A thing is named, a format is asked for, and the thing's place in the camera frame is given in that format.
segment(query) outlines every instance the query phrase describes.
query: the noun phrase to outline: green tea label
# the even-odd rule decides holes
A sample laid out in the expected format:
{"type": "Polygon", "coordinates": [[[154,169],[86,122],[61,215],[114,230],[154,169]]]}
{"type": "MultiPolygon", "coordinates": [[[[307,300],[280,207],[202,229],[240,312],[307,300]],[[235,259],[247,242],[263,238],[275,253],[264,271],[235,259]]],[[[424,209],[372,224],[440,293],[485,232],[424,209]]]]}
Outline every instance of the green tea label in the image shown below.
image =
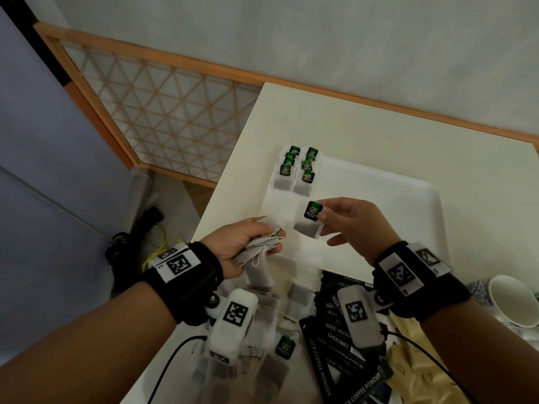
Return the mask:
{"type": "Polygon", "coordinates": [[[296,347],[296,342],[289,337],[283,336],[275,349],[275,353],[285,360],[289,360],[296,347]]]}
{"type": "Polygon", "coordinates": [[[316,157],[317,154],[318,154],[318,150],[315,148],[309,148],[309,150],[307,151],[307,155],[311,155],[313,157],[316,157]]]}
{"type": "Polygon", "coordinates": [[[318,204],[315,201],[309,201],[309,204],[307,205],[307,209],[305,210],[305,214],[303,215],[305,218],[308,218],[313,221],[318,221],[318,213],[322,211],[324,207],[322,204],[318,204]]]}
{"type": "Polygon", "coordinates": [[[281,166],[281,170],[280,170],[279,174],[280,174],[281,176],[286,176],[286,177],[288,177],[288,176],[290,176],[290,172],[291,172],[291,171],[292,171],[292,166],[291,166],[290,164],[283,164],[283,165],[281,166]]]}
{"type": "Polygon", "coordinates": [[[312,171],[313,170],[313,163],[310,160],[304,160],[303,162],[301,162],[301,169],[302,170],[307,170],[307,171],[312,171]]]}
{"type": "Polygon", "coordinates": [[[306,171],[303,173],[303,177],[301,178],[305,183],[313,183],[314,180],[314,173],[312,171],[306,171]]]}

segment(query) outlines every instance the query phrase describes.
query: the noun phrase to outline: white cup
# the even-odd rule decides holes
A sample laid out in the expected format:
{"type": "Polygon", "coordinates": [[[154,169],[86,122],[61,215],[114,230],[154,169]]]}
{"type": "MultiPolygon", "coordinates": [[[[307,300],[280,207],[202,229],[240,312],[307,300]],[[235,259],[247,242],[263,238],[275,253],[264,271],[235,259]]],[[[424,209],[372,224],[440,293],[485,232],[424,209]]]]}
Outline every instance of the white cup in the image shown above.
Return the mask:
{"type": "Polygon", "coordinates": [[[507,326],[534,327],[539,324],[539,302],[522,282],[499,275],[468,284],[475,299],[507,326]]]}

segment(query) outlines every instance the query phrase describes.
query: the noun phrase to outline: white tray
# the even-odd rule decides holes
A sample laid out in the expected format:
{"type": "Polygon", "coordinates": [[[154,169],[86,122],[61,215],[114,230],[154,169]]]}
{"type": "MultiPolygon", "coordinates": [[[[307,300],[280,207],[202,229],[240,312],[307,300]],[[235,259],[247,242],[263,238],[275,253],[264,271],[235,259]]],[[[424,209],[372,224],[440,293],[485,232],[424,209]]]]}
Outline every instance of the white tray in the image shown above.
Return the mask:
{"type": "Polygon", "coordinates": [[[286,230],[280,255],[371,282],[372,267],[350,245],[330,247],[329,237],[314,240],[292,228],[300,201],[343,196],[375,203],[402,239],[421,241],[449,262],[440,196],[430,183],[331,157],[323,157],[319,168],[321,179],[311,197],[276,190],[270,181],[260,215],[271,215],[286,230]]]}

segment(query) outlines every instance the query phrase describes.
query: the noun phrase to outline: right hand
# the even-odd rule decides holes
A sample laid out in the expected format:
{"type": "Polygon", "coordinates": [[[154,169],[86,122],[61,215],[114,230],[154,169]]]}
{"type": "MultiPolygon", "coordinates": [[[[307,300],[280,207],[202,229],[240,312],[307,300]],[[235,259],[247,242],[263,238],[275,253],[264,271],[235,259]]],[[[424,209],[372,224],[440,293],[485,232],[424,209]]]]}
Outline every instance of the right hand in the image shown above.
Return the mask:
{"type": "Polygon", "coordinates": [[[318,203],[324,206],[318,214],[318,219],[325,224],[321,235],[340,233],[328,239],[328,245],[349,243],[369,265],[401,240],[373,203],[346,197],[328,198],[318,203]]]}

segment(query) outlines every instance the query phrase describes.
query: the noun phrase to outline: black cable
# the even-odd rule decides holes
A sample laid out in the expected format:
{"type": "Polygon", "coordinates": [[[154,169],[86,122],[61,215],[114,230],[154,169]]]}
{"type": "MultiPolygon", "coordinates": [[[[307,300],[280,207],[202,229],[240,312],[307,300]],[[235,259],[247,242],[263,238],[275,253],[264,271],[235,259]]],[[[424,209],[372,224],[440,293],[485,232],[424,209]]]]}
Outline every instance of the black cable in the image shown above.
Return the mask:
{"type": "Polygon", "coordinates": [[[163,369],[163,371],[161,372],[161,375],[159,376],[159,380],[157,381],[157,383],[156,383],[156,385],[154,387],[154,390],[152,391],[152,395],[150,396],[150,399],[148,400],[148,404],[150,404],[152,402],[152,400],[154,399],[154,395],[157,392],[157,388],[159,387],[159,384],[161,383],[161,380],[163,380],[163,376],[165,375],[165,371],[168,368],[168,366],[170,365],[170,362],[172,361],[172,359],[174,359],[174,356],[176,355],[176,353],[179,352],[179,349],[181,349],[184,346],[184,344],[187,343],[188,341],[197,340],[197,339],[198,340],[207,340],[207,336],[189,337],[189,338],[185,339],[183,342],[181,342],[180,345],[176,348],[176,350],[174,350],[174,353],[172,353],[172,355],[170,356],[169,361],[166,362],[165,368],[163,369]]]}
{"type": "Polygon", "coordinates": [[[475,398],[473,397],[472,394],[470,394],[470,392],[466,389],[466,387],[464,387],[457,379],[455,379],[455,377],[453,376],[453,374],[449,373],[449,370],[447,370],[445,367],[443,367],[441,365],[441,363],[436,360],[430,353],[427,352],[427,350],[425,350],[424,348],[422,348],[421,346],[419,346],[415,341],[413,340],[410,340],[408,339],[408,337],[406,336],[403,336],[402,334],[400,333],[395,333],[395,332],[390,332],[389,330],[387,331],[387,334],[392,334],[393,336],[397,336],[403,340],[406,340],[408,343],[410,343],[411,345],[417,347],[419,350],[421,350],[421,352],[423,352],[430,360],[432,360],[436,366],[440,367],[442,369],[442,371],[448,375],[448,377],[453,380],[455,382],[455,384],[457,386],[459,386],[459,388],[462,390],[462,392],[467,395],[470,400],[472,400],[472,402],[474,403],[477,403],[477,401],[475,400],[475,398]]]}

